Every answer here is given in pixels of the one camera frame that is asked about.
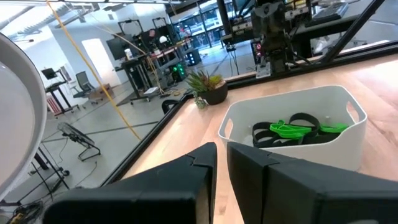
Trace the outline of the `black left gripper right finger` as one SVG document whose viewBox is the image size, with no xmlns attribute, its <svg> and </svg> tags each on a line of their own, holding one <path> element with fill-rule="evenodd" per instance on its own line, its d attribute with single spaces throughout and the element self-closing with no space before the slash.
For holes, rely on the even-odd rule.
<svg viewBox="0 0 398 224">
<path fill-rule="evenodd" d="M 398 182 L 227 144 L 245 224 L 398 224 Z"/>
</svg>

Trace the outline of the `potted succulent plant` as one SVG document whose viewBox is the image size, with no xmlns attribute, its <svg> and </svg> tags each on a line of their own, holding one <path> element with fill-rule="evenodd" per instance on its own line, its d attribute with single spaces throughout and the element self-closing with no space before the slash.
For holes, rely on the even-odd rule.
<svg viewBox="0 0 398 224">
<path fill-rule="evenodd" d="M 194 102 L 200 108 L 217 105 L 226 99 L 228 84 L 221 75 L 210 75 L 202 70 L 190 72 L 187 83 L 193 93 Z"/>
</svg>

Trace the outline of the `black desk lamp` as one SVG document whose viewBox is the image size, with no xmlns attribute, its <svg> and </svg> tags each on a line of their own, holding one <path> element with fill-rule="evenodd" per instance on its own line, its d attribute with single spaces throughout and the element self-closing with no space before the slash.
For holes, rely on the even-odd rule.
<svg viewBox="0 0 398 224">
<path fill-rule="evenodd" d="M 39 71 L 20 47 L 0 33 L 0 201 L 32 162 L 46 119 Z"/>
</svg>

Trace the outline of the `black wall monitor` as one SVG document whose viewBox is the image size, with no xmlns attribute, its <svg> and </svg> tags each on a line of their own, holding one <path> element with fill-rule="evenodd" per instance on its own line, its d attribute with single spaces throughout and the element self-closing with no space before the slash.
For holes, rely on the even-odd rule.
<svg viewBox="0 0 398 224">
<path fill-rule="evenodd" d="M 120 60 L 120 59 L 126 57 L 125 50 L 128 49 L 130 46 L 126 41 L 117 37 L 117 38 L 107 40 L 106 43 L 107 43 L 107 45 L 111 51 L 111 54 L 115 60 Z"/>
</svg>

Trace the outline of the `computer tower with green lights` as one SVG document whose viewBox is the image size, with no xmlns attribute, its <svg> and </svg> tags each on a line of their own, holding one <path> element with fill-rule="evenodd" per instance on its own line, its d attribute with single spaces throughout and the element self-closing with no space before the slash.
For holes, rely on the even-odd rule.
<svg viewBox="0 0 398 224">
<path fill-rule="evenodd" d="M 174 82 L 182 82 L 186 78 L 185 67 L 181 62 L 178 62 L 169 67 L 170 74 Z"/>
</svg>

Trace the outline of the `green rubber band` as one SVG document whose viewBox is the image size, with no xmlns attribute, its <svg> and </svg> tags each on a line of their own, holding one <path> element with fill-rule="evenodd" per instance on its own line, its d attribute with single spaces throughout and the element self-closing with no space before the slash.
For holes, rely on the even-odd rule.
<svg viewBox="0 0 398 224">
<path fill-rule="evenodd" d="M 269 130 L 277 133 L 284 139 L 300 139 L 312 131 L 311 127 L 287 124 L 284 120 L 271 123 Z"/>
<path fill-rule="evenodd" d="M 336 124 L 321 124 L 320 131 L 324 133 L 342 133 L 349 126 L 344 123 L 336 123 Z"/>
</svg>

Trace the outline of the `black standing desk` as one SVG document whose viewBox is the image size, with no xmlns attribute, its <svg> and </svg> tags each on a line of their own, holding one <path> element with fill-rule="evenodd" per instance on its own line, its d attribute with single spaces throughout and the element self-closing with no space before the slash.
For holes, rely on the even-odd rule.
<svg viewBox="0 0 398 224">
<path fill-rule="evenodd" d="M 122 69 L 125 71 L 129 83 L 133 89 L 133 95 L 129 95 L 123 104 L 129 103 L 133 105 L 137 100 L 146 100 L 150 102 L 150 93 L 141 93 L 140 90 L 149 90 L 153 87 L 149 74 L 145 69 L 144 60 L 146 57 L 139 56 L 131 60 L 127 60 L 121 64 Z"/>
</svg>

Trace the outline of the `white plastic bin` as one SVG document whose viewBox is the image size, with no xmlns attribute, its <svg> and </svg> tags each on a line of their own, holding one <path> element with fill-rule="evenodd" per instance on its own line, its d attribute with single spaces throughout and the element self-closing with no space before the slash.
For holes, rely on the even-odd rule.
<svg viewBox="0 0 398 224">
<path fill-rule="evenodd" d="M 226 111 L 218 135 L 223 143 L 235 141 L 251 146 L 254 124 L 280 119 L 287 121 L 295 113 L 310 114 L 321 124 L 346 124 L 347 129 L 326 143 L 272 147 L 271 152 L 346 170 L 360 168 L 368 116 L 354 96 L 339 85 L 237 101 Z"/>
</svg>

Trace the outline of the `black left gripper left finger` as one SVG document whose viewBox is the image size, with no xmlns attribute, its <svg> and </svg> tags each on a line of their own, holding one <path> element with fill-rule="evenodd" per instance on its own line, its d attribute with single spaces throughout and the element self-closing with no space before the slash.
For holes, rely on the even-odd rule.
<svg viewBox="0 0 398 224">
<path fill-rule="evenodd" d="M 213 224 L 217 147 L 208 142 L 172 161 L 92 189 L 73 189 L 43 224 Z"/>
</svg>

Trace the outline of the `grey office chair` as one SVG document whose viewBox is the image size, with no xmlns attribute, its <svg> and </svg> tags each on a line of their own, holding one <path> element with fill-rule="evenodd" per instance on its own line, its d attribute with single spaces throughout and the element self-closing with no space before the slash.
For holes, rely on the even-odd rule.
<svg viewBox="0 0 398 224">
<path fill-rule="evenodd" d="M 98 104 L 98 101 L 103 101 L 103 97 L 96 95 L 96 89 L 90 83 L 86 72 L 79 72 L 76 74 L 76 80 L 81 91 L 73 95 L 74 98 L 86 98 L 92 105 Z"/>
</svg>

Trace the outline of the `brown cardboard box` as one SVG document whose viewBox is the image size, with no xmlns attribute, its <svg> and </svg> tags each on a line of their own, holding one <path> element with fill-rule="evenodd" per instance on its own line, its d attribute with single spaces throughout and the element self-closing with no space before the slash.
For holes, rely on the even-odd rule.
<svg viewBox="0 0 398 224">
<path fill-rule="evenodd" d="M 111 88 L 110 84 L 104 84 L 103 85 L 104 89 L 108 92 L 108 95 L 113 97 L 114 92 L 113 89 Z M 93 89 L 93 91 L 90 92 L 88 95 L 88 98 L 90 100 L 104 100 L 107 99 L 107 95 L 105 91 L 99 86 Z"/>
</svg>

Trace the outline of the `small desk with monitor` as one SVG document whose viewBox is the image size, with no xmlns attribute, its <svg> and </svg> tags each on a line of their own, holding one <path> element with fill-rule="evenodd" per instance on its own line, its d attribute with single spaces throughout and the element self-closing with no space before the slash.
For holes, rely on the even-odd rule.
<svg viewBox="0 0 398 224">
<path fill-rule="evenodd" d="M 71 105 L 70 102 L 67 100 L 65 95 L 63 94 L 63 91 L 60 89 L 60 86 L 63 84 L 67 83 L 67 79 L 63 75 L 62 71 L 60 69 L 54 70 L 52 68 L 45 68 L 41 70 L 42 74 L 44 77 L 48 80 L 57 78 L 58 75 L 62 77 L 62 81 L 60 82 L 55 82 L 48 87 L 45 87 L 45 92 L 50 93 L 51 97 L 47 99 L 47 104 L 50 108 L 50 110 L 53 112 L 53 115 L 55 118 L 58 118 L 58 115 L 60 114 L 65 114 L 67 112 L 74 113 L 74 109 L 80 109 L 79 105 Z M 63 101 L 66 103 L 67 107 L 64 108 L 59 101 L 59 99 L 56 97 L 55 92 L 59 92 L 60 96 L 62 97 Z"/>
</svg>

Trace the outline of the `black wheeled stand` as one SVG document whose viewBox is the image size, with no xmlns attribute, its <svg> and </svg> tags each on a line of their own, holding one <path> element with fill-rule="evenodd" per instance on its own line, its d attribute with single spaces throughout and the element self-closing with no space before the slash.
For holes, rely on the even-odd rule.
<svg viewBox="0 0 398 224">
<path fill-rule="evenodd" d="M 51 162 L 41 147 L 38 147 L 38 150 L 34 155 L 34 161 L 38 165 L 36 166 L 34 162 L 31 162 L 35 170 L 34 175 L 39 177 L 39 185 L 44 184 L 51 197 L 53 197 L 53 194 L 61 187 L 61 185 L 63 185 L 67 190 L 70 190 L 70 186 L 66 183 L 66 177 L 70 175 L 70 172 Z M 50 185 L 47 181 L 53 176 L 57 179 L 53 185 Z"/>
</svg>

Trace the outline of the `black side desk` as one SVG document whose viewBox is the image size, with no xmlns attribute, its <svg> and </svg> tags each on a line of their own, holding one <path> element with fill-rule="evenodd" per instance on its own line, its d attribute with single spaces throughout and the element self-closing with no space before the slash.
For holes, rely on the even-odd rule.
<svg viewBox="0 0 398 224">
<path fill-rule="evenodd" d="M 301 25 L 298 31 L 292 30 L 290 33 L 295 34 L 293 36 L 292 42 L 305 42 L 310 39 L 315 39 L 318 37 L 323 37 L 330 34 L 340 33 L 347 31 L 354 21 L 359 17 L 359 14 L 349 17 L 343 17 L 341 19 L 326 22 L 323 24 L 318 24 L 311 27 L 305 27 Z"/>
</svg>

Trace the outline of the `black floor fan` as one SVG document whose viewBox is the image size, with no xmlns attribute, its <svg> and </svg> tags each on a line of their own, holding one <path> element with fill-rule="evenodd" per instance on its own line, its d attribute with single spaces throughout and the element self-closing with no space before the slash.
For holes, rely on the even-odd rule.
<svg viewBox="0 0 398 224">
<path fill-rule="evenodd" d="M 75 128 L 66 122 L 61 122 L 58 124 L 57 129 L 62 132 L 62 136 L 67 137 L 73 142 L 76 142 L 82 145 L 85 149 L 78 155 L 78 159 L 82 162 L 91 159 L 92 157 L 100 156 L 101 150 L 100 148 L 95 146 L 95 142 L 89 138 L 86 134 L 82 133 L 80 130 Z M 91 149 L 96 150 L 96 153 L 84 157 L 84 155 L 90 151 Z"/>
</svg>

